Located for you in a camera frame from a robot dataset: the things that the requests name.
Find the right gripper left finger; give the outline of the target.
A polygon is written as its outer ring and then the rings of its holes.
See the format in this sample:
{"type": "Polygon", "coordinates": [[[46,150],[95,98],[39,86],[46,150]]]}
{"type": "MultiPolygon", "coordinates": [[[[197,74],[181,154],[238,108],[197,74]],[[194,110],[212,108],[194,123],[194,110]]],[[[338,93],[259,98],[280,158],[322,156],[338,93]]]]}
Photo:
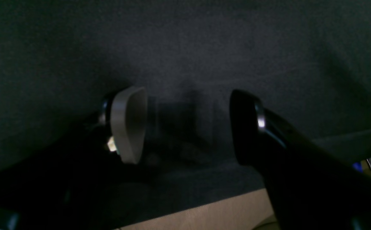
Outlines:
{"type": "Polygon", "coordinates": [[[145,87],[108,94],[101,109],[54,144],[0,172],[0,230],[84,227],[109,171],[141,160],[145,87]]]}

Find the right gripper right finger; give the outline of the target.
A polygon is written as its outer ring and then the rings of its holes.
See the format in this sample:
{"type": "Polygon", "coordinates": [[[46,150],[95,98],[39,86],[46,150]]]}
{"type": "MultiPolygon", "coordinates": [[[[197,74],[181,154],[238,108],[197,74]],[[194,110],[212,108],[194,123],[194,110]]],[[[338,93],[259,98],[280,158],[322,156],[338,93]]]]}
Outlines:
{"type": "Polygon", "coordinates": [[[235,156],[263,178],[282,230],[371,230],[371,177],[331,156],[261,100],[233,90],[235,156]]]}

